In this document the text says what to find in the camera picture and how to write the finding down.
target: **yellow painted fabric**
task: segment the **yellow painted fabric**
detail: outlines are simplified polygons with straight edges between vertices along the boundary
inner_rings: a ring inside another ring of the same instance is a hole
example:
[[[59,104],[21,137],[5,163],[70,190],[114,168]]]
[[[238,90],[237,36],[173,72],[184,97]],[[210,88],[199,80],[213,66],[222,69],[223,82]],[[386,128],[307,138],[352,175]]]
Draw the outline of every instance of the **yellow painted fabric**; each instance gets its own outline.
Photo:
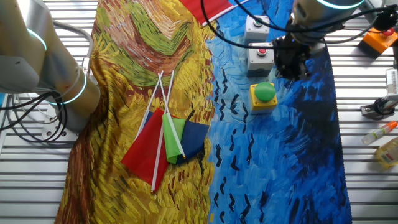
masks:
[[[157,81],[167,88],[175,70],[170,112],[210,124],[213,66],[202,29],[178,0],[99,1],[93,30],[93,73],[101,101],[70,153],[56,223],[206,223],[214,165],[205,158],[169,165],[159,190],[120,161],[134,141]],[[162,97],[152,103],[164,108]]]

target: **bottle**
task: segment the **bottle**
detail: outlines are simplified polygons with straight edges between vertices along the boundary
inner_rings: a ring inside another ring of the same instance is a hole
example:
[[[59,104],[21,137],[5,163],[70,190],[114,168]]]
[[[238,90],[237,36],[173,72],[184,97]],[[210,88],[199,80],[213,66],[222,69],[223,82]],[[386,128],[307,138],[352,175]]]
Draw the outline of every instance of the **bottle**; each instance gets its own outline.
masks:
[[[383,137],[383,135],[389,133],[392,131],[394,128],[398,126],[397,121],[391,121],[390,123],[384,125],[381,128],[378,128],[371,133],[365,135],[365,137],[362,138],[362,143],[365,145],[371,144],[372,142],[376,141],[377,139]]]
[[[380,163],[386,168],[398,164],[398,137],[380,146],[375,153]]]

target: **control box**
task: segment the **control box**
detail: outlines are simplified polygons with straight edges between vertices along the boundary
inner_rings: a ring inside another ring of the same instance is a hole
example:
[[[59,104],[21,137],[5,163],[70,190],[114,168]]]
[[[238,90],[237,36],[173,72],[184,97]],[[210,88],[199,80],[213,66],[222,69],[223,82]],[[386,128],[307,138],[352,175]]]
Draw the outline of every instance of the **control box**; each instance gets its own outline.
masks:
[[[272,43],[253,43],[250,46],[272,47]],[[248,77],[267,77],[274,67],[274,50],[247,49]]]
[[[398,40],[398,34],[394,32],[393,28],[382,33],[375,28],[372,28],[370,31],[363,37],[358,47],[371,58],[378,58],[378,56]]]
[[[267,16],[256,16],[262,21],[269,23]],[[246,27],[244,29],[244,44],[264,43],[267,40],[269,27],[255,21],[250,16],[246,19]]]

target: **metal slat table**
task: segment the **metal slat table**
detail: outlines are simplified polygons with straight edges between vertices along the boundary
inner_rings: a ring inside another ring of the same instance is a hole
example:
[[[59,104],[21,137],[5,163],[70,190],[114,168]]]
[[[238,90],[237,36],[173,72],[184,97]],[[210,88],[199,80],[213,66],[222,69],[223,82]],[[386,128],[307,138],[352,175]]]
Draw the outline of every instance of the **metal slat table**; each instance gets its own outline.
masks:
[[[54,19],[80,27],[91,33],[96,14],[96,0],[46,0]],[[346,23],[349,28],[363,29],[368,22],[360,17]],[[88,42],[69,31],[56,29],[61,41],[80,63],[88,50]],[[341,30],[326,40],[340,40],[358,31]],[[398,136],[398,129],[370,146],[360,139],[382,121],[361,116],[359,107],[386,95],[385,71],[392,67],[392,50],[375,61],[356,49],[360,39],[329,45],[335,76],[338,115],[345,160],[348,195],[354,224],[398,223],[398,166],[381,172],[373,153],[378,146]],[[42,103],[40,109],[47,110]],[[35,110],[36,119],[44,116]],[[29,131],[41,135],[42,125],[24,120]],[[49,148],[19,139],[12,130],[0,135],[0,223],[53,223],[60,203],[70,148]]]

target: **yellow button base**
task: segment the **yellow button base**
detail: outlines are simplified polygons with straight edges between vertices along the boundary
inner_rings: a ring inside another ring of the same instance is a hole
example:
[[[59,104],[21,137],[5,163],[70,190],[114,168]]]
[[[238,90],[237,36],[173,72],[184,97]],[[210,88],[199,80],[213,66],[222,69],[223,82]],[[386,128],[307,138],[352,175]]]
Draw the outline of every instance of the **yellow button base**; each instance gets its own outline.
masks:
[[[276,95],[270,101],[261,101],[259,100],[256,95],[254,94],[254,89],[256,88],[257,84],[250,86],[250,109],[252,114],[264,114],[264,113],[271,113],[272,110],[278,105],[278,100]]]

